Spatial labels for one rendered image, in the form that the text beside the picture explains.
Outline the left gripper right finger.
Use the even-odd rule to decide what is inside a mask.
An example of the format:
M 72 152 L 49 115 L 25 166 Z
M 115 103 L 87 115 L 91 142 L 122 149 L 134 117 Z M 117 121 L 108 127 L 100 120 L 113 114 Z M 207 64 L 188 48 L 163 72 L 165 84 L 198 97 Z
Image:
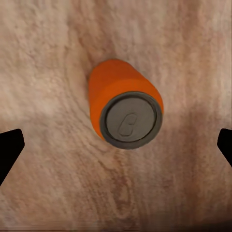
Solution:
M 224 128 L 220 130 L 217 146 L 232 166 L 232 130 Z

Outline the can of soda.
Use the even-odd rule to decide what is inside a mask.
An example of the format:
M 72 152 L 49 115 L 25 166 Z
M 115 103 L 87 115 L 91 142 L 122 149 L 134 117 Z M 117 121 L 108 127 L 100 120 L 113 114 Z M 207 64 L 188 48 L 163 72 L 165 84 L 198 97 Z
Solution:
M 156 87 L 129 63 L 109 59 L 89 78 L 91 124 L 110 145 L 137 149 L 151 142 L 163 122 L 163 101 Z

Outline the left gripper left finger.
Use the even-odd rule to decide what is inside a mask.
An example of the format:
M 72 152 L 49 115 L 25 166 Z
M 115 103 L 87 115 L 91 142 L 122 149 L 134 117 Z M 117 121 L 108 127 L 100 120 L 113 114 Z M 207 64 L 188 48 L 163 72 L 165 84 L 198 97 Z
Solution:
M 21 129 L 0 134 L 0 186 L 25 146 Z

